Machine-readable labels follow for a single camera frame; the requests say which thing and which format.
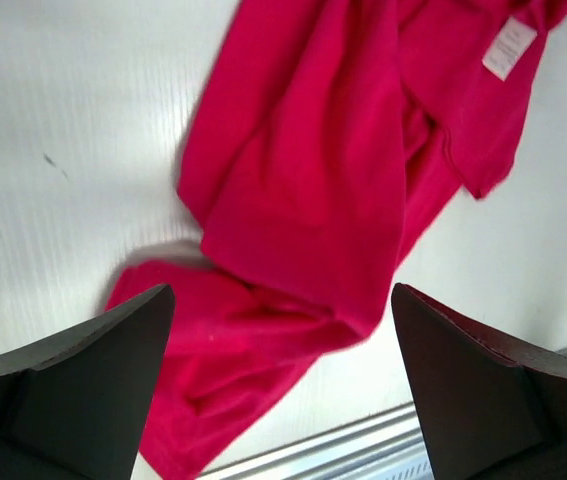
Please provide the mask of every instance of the crumpled garment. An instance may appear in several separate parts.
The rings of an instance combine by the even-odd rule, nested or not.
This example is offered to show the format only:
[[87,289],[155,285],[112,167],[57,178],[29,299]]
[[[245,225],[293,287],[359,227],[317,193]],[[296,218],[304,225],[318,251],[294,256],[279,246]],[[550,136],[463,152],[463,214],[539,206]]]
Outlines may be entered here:
[[[128,268],[107,305],[176,293],[141,443],[163,478],[196,476],[321,354],[373,332],[455,192],[507,176],[566,14],[567,0],[241,2],[178,183],[214,267]],[[510,16],[537,37],[502,81],[481,60]]]

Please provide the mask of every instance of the folded cloth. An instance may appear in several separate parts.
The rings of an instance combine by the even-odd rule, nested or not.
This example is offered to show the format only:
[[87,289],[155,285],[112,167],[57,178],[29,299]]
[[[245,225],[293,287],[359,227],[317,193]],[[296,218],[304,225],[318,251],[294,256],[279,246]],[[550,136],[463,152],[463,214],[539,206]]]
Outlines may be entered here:
[[[141,452],[193,478],[323,353],[367,338],[392,275],[454,193],[509,172],[567,0],[243,0],[203,94],[178,193],[215,267],[123,272],[178,305]],[[482,58],[536,30],[505,81]]]

